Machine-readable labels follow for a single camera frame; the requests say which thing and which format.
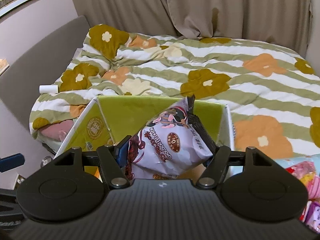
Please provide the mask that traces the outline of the grey bed headboard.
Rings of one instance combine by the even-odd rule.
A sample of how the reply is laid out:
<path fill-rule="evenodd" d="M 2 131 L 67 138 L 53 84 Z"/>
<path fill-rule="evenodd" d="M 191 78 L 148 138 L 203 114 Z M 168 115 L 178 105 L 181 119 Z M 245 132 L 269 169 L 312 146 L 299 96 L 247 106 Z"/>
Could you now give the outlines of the grey bed headboard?
<path fill-rule="evenodd" d="M 80 16 L 43 38 L 1 75 L 1 101 L 19 128 L 29 130 L 29 115 L 40 85 L 51 85 L 66 69 L 89 30 Z"/>

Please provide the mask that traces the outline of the pink plush toy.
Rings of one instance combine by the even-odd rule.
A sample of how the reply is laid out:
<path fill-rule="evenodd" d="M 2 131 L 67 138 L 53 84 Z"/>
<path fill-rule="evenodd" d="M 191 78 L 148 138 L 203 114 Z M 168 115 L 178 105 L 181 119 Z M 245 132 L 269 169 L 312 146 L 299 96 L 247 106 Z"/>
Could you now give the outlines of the pink plush toy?
<path fill-rule="evenodd" d="M 39 131 L 45 137 L 63 142 L 73 125 L 73 120 L 65 120 L 60 123 L 46 125 L 40 128 Z"/>

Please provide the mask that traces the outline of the light blue snack package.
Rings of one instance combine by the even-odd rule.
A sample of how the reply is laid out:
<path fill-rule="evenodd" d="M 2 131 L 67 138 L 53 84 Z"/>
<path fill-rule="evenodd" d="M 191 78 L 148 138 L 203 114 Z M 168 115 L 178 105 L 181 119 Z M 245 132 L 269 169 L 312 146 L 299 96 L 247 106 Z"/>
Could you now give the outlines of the light blue snack package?
<path fill-rule="evenodd" d="M 313 163 L 317 175 L 319 175 L 319 172 L 320 172 L 320 154 L 302 155 L 302 156 L 287 158 L 287 159 L 274 159 L 274 161 L 280 166 L 282 166 L 283 168 L 288 168 L 302 162 L 309 162 L 309 163 Z"/>

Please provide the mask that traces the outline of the green white cardboard box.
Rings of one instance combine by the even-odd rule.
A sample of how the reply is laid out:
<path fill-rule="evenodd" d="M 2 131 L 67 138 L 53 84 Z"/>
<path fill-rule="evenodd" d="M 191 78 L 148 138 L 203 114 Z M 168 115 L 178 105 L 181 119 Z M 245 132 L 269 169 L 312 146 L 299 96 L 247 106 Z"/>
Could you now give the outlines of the green white cardboard box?
<path fill-rule="evenodd" d="M 104 144 L 116 146 L 127 135 L 134 136 L 147 122 L 181 99 L 150 96 L 97 96 L 80 115 L 55 157 L 56 165 L 73 165 L 77 153 L 98 166 L 96 153 Z M 194 114 L 217 146 L 234 147 L 231 113 L 227 105 L 195 100 Z M 204 169 L 201 165 L 178 178 L 192 178 Z"/>

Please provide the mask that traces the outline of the pink snack packages pile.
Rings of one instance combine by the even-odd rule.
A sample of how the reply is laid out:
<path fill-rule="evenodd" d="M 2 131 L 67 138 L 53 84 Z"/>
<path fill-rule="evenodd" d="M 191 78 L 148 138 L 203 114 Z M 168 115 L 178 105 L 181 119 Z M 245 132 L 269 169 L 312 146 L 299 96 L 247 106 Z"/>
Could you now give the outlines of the pink snack packages pile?
<path fill-rule="evenodd" d="M 285 170 L 300 180 L 308 192 L 308 201 L 299 220 L 310 230 L 319 234 L 319 174 L 314 162 L 303 161 Z"/>

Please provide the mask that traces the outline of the beige curtain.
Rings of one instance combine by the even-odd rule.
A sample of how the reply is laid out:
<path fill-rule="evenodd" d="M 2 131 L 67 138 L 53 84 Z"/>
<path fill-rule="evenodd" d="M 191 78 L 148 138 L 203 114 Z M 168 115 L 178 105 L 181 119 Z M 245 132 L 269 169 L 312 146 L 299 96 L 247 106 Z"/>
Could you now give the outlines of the beige curtain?
<path fill-rule="evenodd" d="M 265 41 L 305 55 L 311 0 L 73 0 L 90 25 L 131 33 Z"/>

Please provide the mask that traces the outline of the white purple snack bag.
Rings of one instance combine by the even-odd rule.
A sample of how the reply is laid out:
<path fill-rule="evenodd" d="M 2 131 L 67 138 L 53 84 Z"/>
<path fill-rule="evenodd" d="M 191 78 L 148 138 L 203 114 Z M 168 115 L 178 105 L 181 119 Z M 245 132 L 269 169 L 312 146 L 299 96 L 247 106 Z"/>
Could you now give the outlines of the white purple snack bag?
<path fill-rule="evenodd" d="M 188 96 L 154 116 L 129 139 L 128 180 L 175 179 L 214 156 L 216 143 L 194 114 Z"/>

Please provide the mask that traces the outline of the floral striped quilt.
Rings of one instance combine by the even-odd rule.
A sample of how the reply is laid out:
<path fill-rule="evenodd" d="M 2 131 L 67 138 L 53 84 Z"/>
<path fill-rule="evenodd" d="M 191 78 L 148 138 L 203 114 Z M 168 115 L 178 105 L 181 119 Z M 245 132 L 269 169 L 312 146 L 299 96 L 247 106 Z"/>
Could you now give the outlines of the floral striped quilt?
<path fill-rule="evenodd" d="M 40 130 L 75 121 L 98 95 L 194 95 L 228 105 L 235 147 L 252 145 L 271 158 L 319 154 L 319 77 L 297 52 L 262 41 L 191 40 L 91 27 L 79 55 L 41 94 L 29 118 Z"/>

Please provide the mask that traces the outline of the white cylindrical roll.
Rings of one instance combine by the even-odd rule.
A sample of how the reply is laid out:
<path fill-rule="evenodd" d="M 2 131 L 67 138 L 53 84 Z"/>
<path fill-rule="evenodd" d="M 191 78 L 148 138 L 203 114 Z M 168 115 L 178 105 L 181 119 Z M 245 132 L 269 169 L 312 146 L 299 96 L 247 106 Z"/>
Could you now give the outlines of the white cylindrical roll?
<path fill-rule="evenodd" d="M 58 85 L 40 85 L 39 93 L 40 94 L 57 94 L 59 92 Z"/>

